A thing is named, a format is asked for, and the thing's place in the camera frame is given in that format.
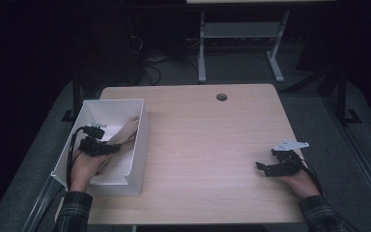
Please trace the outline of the white box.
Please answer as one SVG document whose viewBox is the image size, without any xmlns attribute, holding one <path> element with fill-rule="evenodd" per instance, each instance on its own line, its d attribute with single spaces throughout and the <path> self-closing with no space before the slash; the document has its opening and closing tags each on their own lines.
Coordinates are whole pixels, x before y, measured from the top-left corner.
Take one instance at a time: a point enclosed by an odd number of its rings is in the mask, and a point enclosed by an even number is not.
<svg viewBox="0 0 371 232">
<path fill-rule="evenodd" d="M 131 164 L 126 171 L 120 169 L 106 175 L 95 176 L 87 192 L 92 196 L 139 195 L 142 189 L 150 132 L 149 117 L 142 99 L 84 101 L 51 176 L 62 186 L 67 186 L 68 151 L 72 135 L 77 129 L 89 124 L 102 124 L 105 134 L 101 141 L 108 141 L 133 117 L 139 118 L 139 125 Z"/>
</svg>

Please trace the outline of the grey metal table frame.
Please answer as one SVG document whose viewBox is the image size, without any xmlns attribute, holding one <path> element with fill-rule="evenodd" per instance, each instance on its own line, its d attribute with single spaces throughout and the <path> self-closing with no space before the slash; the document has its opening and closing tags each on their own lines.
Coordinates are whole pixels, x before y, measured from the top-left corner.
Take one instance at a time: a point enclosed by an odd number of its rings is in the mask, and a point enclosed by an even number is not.
<svg viewBox="0 0 371 232">
<path fill-rule="evenodd" d="M 208 22 L 205 13 L 200 14 L 199 52 L 198 52 L 198 83 L 207 81 L 205 62 L 205 39 L 274 39 L 271 50 L 266 52 L 272 73 L 277 82 L 282 83 L 284 76 L 276 60 L 290 11 L 283 13 L 279 21 L 265 22 Z"/>
</svg>

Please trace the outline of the person's left hand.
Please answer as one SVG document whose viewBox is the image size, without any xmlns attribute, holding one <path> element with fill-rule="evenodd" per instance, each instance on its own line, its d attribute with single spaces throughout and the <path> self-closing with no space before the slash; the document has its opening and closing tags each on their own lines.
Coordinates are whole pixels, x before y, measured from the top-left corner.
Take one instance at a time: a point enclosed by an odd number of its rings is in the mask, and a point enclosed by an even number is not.
<svg viewBox="0 0 371 232">
<path fill-rule="evenodd" d="M 72 155 L 71 185 L 69 191 L 86 192 L 100 167 L 110 160 L 110 155 L 90 157 L 80 150 Z"/>
</svg>

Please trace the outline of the beige glove with dark button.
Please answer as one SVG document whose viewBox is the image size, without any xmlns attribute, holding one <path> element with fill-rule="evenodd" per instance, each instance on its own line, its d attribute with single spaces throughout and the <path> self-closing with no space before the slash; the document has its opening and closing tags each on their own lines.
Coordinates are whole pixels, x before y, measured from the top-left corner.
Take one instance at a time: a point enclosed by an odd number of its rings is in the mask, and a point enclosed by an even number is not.
<svg viewBox="0 0 371 232">
<path fill-rule="evenodd" d="M 132 162 L 134 145 L 134 141 L 123 143 L 119 152 L 112 154 L 109 160 L 100 165 L 97 174 L 106 175 L 120 169 L 126 171 L 128 165 Z"/>
</svg>

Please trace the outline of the black metal stand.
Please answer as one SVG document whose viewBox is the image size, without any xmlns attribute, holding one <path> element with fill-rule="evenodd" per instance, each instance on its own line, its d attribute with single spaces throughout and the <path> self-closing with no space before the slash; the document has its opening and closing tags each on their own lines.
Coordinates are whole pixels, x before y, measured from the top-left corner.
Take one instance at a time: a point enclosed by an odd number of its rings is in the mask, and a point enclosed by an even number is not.
<svg viewBox="0 0 371 232">
<path fill-rule="evenodd" d="M 341 65 L 335 66 L 336 74 L 336 110 L 335 115 L 343 127 L 349 124 L 361 124 L 362 121 L 353 109 L 346 107 L 347 102 L 347 75 Z"/>
<path fill-rule="evenodd" d="M 74 75 L 72 77 L 71 87 L 72 87 L 72 109 L 68 109 L 62 118 L 63 122 L 74 123 L 77 119 L 78 113 L 82 105 L 82 69 L 76 68 Z"/>
</svg>

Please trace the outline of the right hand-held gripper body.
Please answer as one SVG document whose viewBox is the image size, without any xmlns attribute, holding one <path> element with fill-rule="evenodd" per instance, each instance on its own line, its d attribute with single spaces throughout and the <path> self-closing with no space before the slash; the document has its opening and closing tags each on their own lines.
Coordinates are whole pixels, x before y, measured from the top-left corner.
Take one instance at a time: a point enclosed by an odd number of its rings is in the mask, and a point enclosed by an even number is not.
<svg viewBox="0 0 371 232">
<path fill-rule="evenodd" d="M 296 149 L 306 148 L 307 142 L 297 142 L 290 139 L 284 139 L 276 145 L 271 153 L 278 160 L 278 164 L 274 164 L 271 171 L 273 177 L 292 176 L 301 170 L 302 163 L 300 156 L 295 152 Z"/>
</svg>

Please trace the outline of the person's right hand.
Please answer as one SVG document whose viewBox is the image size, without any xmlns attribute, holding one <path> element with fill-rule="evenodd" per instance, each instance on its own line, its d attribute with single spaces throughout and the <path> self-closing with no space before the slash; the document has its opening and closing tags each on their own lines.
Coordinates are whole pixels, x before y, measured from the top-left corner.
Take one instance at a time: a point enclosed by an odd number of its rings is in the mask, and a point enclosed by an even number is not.
<svg viewBox="0 0 371 232">
<path fill-rule="evenodd" d="M 303 170 L 293 176 L 278 177 L 278 180 L 287 184 L 301 199 L 321 194 L 311 177 Z"/>
</svg>

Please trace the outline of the grey metal floor rail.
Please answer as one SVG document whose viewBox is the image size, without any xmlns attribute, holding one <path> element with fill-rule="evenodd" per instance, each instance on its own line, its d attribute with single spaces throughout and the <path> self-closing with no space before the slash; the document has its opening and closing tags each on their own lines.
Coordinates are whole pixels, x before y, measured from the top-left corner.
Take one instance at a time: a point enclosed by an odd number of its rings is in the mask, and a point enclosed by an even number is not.
<svg viewBox="0 0 371 232">
<path fill-rule="evenodd" d="M 329 115 L 332 117 L 335 125 L 338 127 L 339 131 L 344 137 L 347 146 L 352 151 L 352 154 L 356 159 L 357 166 L 361 170 L 363 179 L 365 180 L 365 183 L 371 190 L 371 165 L 364 156 L 365 153 L 363 152 L 361 147 L 357 144 L 357 141 L 355 137 L 352 135 L 351 131 L 349 130 L 348 125 L 344 124 L 336 115 L 335 106 L 333 105 L 332 101 L 328 98 L 323 98 L 323 103 L 324 106 L 327 108 Z"/>
<path fill-rule="evenodd" d="M 63 188 L 53 177 L 48 176 L 42 190 L 26 219 L 21 232 L 36 232 L 45 212 L 49 209 L 57 193 Z"/>
</svg>

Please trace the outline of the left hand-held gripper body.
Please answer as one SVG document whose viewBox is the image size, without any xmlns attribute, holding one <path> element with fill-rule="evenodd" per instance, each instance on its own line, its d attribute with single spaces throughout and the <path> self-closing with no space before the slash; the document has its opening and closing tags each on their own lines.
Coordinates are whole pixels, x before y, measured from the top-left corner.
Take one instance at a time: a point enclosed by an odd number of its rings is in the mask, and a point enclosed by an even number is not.
<svg viewBox="0 0 371 232">
<path fill-rule="evenodd" d="M 102 124 L 89 124 L 80 128 L 86 134 L 80 140 L 78 149 L 91 157 L 108 155 L 110 149 L 104 141 L 101 141 L 105 131 L 102 129 Z"/>
</svg>

